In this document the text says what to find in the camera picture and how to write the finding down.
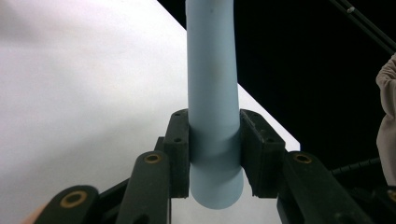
screw hole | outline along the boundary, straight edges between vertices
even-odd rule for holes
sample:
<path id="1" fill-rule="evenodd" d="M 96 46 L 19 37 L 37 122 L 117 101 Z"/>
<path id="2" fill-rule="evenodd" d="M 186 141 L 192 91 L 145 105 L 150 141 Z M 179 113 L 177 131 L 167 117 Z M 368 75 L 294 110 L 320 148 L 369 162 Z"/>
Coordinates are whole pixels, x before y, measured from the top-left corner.
<path id="1" fill-rule="evenodd" d="M 160 155 L 158 154 L 150 154 L 145 158 L 146 163 L 157 163 L 161 160 Z"/>
<path id="2" fill-rule="evenodd" d="M 304 154 L 295 154 L 295 155 L 294 155 L 294 159 L 295 159 L 297 162 L 306 163 L 306 164 L 312 162 L 312 159 L 309 158 L 309 157 L 307 157 L 307 156 L 305 156 Z"/>

black cable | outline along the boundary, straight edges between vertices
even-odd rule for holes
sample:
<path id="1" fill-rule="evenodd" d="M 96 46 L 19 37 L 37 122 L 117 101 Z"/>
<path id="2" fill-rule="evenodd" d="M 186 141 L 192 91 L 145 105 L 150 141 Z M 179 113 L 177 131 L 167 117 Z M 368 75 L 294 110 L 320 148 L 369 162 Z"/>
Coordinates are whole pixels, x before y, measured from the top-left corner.
<path id="1" fill-rule="evenodd" d="M 344 12 L 364 33 L 370 36 L 379 46 L 381 46 L 390 55 L 396 51 L 396 43 L 382 32 L 375 24 L 367 19 L 361 12 L 353 7 L 347 0 L 329 0 L 338 9 Z"/>
<path id="2" fill-rule="evenodd" d="M 369 166 L 372 166 L 372 165 L 376 165 L 376 164 L 379 164 L 379 163 L 381 163 L 381 160 L 378 157 L 378 158 L 373 158 L 373 159 L 370 159 L 370 160 L 367 160 L 367 161 L 359 161 L 359 162 L 356 162 L 356 163 L 353 163 L 353 164 L 349 164 L 349 165 L 346 165 L 346 166 L 343 166 L 343 167 L 339 167 L 339 168 L 331 170 L 331 172 L 332 172 L 332 174 L 334 176 L 343 175 L 345 173 L 349 173 L 349 172 L 352 172 L 352 171 L 358 171 L 361 168 L 366 168 L 366 167 L 369 167 Z"/>

white table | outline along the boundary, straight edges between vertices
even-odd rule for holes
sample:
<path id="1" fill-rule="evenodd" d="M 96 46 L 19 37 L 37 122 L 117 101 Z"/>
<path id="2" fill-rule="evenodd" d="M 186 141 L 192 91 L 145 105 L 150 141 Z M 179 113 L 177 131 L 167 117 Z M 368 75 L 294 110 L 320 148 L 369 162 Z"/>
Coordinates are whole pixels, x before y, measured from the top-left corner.
<path id="1" fill-rule="evenodd" d="M 299 143 L 246 91 L 261 113 Z M 171 114 L 187 108 L 186 31 L 154 0 L 0 2 L 0 223 L 19 223 L 74 185 L 128 178 Z M 276 200 L 209 210 L 173 200 L 173 223 L 279 223 Z"/>

black bracket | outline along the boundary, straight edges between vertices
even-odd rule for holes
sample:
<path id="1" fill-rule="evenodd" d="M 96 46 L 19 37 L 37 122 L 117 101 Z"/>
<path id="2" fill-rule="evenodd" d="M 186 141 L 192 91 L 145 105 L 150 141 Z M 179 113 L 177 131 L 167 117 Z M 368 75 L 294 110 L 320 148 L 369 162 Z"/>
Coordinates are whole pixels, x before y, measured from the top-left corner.
<path id="1" fill-rule="evenodd" d="M 241 109 L 240 119 L 241 165 L 252 194 L 277 198 L 282 223 L 394 223 L 396 188 L 357 197 L 315 156 L 287 152 L 285 141 L 260 114 Z M 129 179 L 101 194 L 90 186 L 66 189 L 36 223 L 171 223 L 171 199 L 189 196 L 189 174 L 188 110 L 183 109 L 172 114 L 154 150 L 136 159 Z"/>

brass insert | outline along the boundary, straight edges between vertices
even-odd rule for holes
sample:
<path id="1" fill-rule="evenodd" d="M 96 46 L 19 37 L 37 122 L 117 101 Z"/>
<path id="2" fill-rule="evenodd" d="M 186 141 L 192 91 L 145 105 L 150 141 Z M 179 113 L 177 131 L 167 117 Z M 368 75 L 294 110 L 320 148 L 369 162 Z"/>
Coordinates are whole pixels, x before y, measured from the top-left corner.
<path id="1" fill-rule="evenodd" d="M 63 208 L 73 208 L 79 206 L 84 203 L 87 199 L 87 192 L 84 190 L 76 190 L 71 193 L 68 193 L 61 200 L 61 207 Z"/>
<path id="2" fill-rule="evenodd" d="M 305 164 L 308 164 L 308 163 L 311 163 L 312 162 L 312 159 L 311 158 L 309 158 L 308 156 L 306 156 L 306 155 L 304 155 L 304 154 L 302 154 L 302 153 L 296 153 L 296 154 L 294 154 L 294 160 L 295 161 L 297 161 L 297 162 L 301 162 L 301 163 L 305 163 Z"/>
<path id="3" fill-rule="evenodd" d="M 162 159 L 162 158 L 161 158 L 160 155 L 153 153 L 153 154 L 149 154 L 149 155 L 145 158 L 145 162 L 146 162 L 146 163 L 153 164 L 153 163 L 159 162 L 161 159 Z"/>

